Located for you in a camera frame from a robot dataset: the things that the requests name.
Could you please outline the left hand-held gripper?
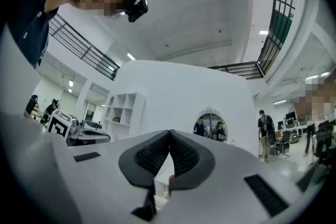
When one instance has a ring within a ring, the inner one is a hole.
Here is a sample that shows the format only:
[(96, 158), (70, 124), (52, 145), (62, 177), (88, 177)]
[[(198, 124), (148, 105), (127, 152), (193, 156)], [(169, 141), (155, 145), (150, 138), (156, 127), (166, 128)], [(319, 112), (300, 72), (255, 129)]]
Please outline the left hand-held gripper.
[(111, 137), (105, 132), (98, 132), (102, 125), (93, 121), (79, 121), (76, 117), (67, 115), (56, 109), (47, 124), (49, 133), (62, 136), (68, 146), (75, 146), (77, 139), (88, 143), (106, 143), (110, 142)]

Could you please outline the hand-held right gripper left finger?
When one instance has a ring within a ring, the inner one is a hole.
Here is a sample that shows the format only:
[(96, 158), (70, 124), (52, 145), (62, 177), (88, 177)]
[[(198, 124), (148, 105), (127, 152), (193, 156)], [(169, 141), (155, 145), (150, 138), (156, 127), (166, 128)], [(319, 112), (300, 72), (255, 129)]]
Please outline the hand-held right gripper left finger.
[(129, 183), (147, 190), (143, 205), (132, 214), (146, 221), (156, 215), (154, 178), (170, 151), (170, 131), (165, 130), (152, 138), (125, 150), (119, 157), (119, 169)]

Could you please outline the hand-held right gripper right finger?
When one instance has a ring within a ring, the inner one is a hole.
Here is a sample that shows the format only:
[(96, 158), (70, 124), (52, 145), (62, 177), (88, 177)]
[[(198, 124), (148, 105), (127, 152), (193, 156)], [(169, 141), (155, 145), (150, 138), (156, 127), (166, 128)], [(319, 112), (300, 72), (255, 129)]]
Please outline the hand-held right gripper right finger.
[(205, 146), (175, 130), (170, 130), (169, 137), (169, 154), (174, 164), (174, 179), (169, 190), (197, 188), (213, 172), (214, 154)]

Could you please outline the white cubby shelf unit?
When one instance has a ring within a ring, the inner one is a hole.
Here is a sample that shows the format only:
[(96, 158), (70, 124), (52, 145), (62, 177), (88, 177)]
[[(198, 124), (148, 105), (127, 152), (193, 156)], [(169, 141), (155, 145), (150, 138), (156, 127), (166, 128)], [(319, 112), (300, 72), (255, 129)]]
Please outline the white cubby shelf unit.
[(138, 92), (120, 93), (108, 97), (101, 124), (112, 141), (140, 134), (144, 105), (145, 96)]

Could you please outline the long black railing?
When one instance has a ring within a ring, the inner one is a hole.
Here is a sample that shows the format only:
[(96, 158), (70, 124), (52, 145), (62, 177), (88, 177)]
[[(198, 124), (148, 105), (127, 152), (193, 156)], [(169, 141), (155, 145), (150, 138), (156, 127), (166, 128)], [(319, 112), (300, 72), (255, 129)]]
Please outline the long black railing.
[(96, 71), (114, 80), (120, 66), (76, 31), (60, 15), (49, 21), (49, 33), (65, 48)]

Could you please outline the person's dark shirt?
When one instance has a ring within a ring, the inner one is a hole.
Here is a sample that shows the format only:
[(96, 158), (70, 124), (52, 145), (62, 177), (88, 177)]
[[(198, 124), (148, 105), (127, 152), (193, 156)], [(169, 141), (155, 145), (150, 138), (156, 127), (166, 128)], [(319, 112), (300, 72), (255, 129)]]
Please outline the person's dark shirt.
[(45, 12), (46, 0), (5, 0), (2, 19), (29, 65), (36, 69), (48, 46), (49, 21), (58, 9)]

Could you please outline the black balcony railing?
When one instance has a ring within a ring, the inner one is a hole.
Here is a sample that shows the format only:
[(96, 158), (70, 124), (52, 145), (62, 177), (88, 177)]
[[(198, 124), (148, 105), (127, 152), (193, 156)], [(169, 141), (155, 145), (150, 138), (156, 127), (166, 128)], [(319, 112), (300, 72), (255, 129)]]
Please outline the black balcony railing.
[(269, 28), (257, 60), (213, 66), (210, 69), (235, 74), (247, 80), (263, 78), (286, 41), (295, 10), (293, 0), (272, 0)]

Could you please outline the oval mirror with ornate frame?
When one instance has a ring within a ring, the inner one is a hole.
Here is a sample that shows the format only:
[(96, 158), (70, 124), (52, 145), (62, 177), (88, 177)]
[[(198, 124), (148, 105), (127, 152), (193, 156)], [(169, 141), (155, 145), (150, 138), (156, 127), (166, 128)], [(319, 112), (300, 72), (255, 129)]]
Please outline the oval mirror with ornate frame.
[(226, 143), (228, 140), (224, 118), (219, 111), (211, 106), (206, 107), (199, 113), (193, 127), (193, 134), (221, 143)]

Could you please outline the green wall panel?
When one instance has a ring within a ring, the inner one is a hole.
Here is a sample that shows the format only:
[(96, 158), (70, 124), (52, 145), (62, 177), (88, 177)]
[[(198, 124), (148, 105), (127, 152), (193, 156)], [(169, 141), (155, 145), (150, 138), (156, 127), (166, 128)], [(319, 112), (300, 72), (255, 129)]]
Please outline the green wall panel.
[(275, 41), (278, 46), (284, 44), (291, 24), (292, 20), (288, 16), (277, 10), (275, 11), (272, 26), (270, 28), (270, 37), (272, 37), (273, 41)]

